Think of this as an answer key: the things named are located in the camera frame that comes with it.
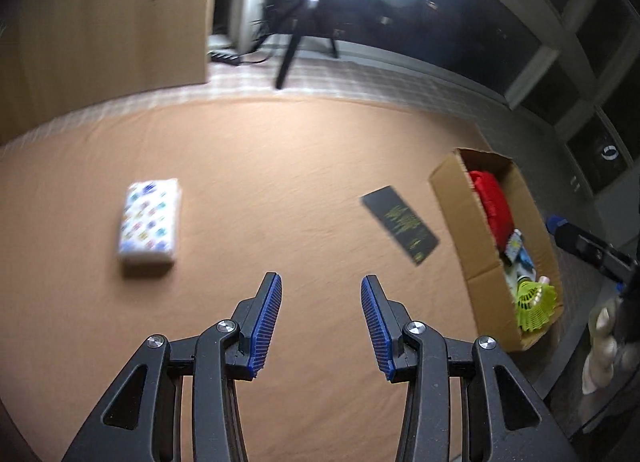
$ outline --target colorful tissue pack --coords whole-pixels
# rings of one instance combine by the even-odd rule
[[[181,195],[176,178],[129,186],[118,243],[118,257],[123,262],[175,261]]]

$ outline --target yellow shuttlecock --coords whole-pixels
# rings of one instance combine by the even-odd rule
[[[518,286],[516,316],[525,332],[542,328],[556,309],[556,290],[551,285],[524,281]]]

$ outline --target open cardboard box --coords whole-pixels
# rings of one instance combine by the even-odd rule
[[[511,289],[470,170],[489,171],[498,179],[538,275],[548,276],[556,288],[558,306],[540,330],[518,327]],[[457,148],[431,173],[430,181],[458,251],[478,333],[497,339],[507,352],[529,349],[561,316],[562,285],[549,234],[520,170],[497,153]]]

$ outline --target red object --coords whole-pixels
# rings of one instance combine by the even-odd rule
[[[509,203],[504,197],[498,180],[488,171],[470,171],[469,176],[484,207],[489,229],[494,235],[495,245],[504,252],[509,237],[513,233],[513,217]]]

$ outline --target brown tablecloth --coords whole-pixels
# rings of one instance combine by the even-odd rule
[[[201,333],[275,270],[283,302],[266,367],[238,383],[249,458],[393,460],[406,386],[377,369],[360,280],[377,274],[413,318],[476,337],[428,182],[456,146],[487,149],[475,126],[451,117],[261,98],[103,119],[9,153],[0,162],[0,397],[18,428],[44,462],[59,460],[149,334]],[[127,185],[171,177],[183,189],[178,261],[162,278],[126,278],[114,252]],[[440,238],[419,267],[360,203],[385,185]],[[190,451],[184,428],[184,460]]]

